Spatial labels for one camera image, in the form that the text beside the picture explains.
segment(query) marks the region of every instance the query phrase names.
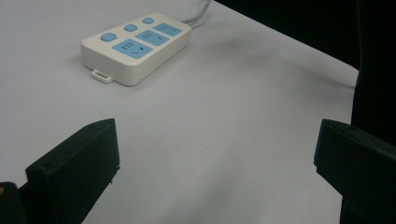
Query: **white table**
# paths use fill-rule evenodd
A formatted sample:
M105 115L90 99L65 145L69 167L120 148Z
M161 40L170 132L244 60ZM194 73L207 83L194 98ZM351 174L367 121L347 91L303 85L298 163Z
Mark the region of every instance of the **white table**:
M121 169L84 223L338 223L313 164L322 119L349 122L358 71L214 2L190 44L135 87L103 84L79 42L197 0L0 2L0 181L83 126L117 122Z

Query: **socket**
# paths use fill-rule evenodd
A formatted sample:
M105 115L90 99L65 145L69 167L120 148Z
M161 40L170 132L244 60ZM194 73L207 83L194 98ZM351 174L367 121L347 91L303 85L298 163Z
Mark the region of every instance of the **socket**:
M124 53L135 59L140 59L141 57L152 51L152 48L140 44L132 39L122 41L118 45L114 46L113 49L116 49L119 52Z
M170 36L175 36L181 33L180 29L177 29L176 27L166 24L164 22L155 26L153 29Z
M136 37L157 47L169 40L168 37L159 35L150 30L145 31L142 34L137 35Z

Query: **light blue switch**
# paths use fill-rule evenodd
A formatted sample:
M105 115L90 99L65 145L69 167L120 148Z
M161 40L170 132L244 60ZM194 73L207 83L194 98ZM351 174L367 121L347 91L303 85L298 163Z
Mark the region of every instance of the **light blue switch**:
M105 42L110 42L110 41L117 39L117 36L113 33L105 33L100 36L100 39Z
M124 26L124 30L126 30L128 32L133 32L133 31L137 30L137 26L135 26L133 24L128 24L128 25Z
M145 24L152 24L152 23L154 23L154 20L150 17L147 17L147 18L143 19L142 22Z

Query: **white power strip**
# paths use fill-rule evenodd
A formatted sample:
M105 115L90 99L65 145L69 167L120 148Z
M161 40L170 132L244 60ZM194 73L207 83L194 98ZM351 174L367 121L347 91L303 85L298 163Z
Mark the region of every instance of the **white power strip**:
M191 27L162 14L124 23L81 41L92 77L134 86L189 44Z

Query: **power cord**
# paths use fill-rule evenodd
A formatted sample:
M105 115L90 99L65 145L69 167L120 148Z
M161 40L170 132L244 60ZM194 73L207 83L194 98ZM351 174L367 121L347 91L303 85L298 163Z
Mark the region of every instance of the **power cord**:
M200 13L198 13L195 17L188 19L188 20L184 20L182 22L186 23L186 24L192 24L192 23L195 23L196 21L198 21L199 19L201 19L205 15L207 8L209 7L211 2L212 2L212 0L206 0L206 4Z

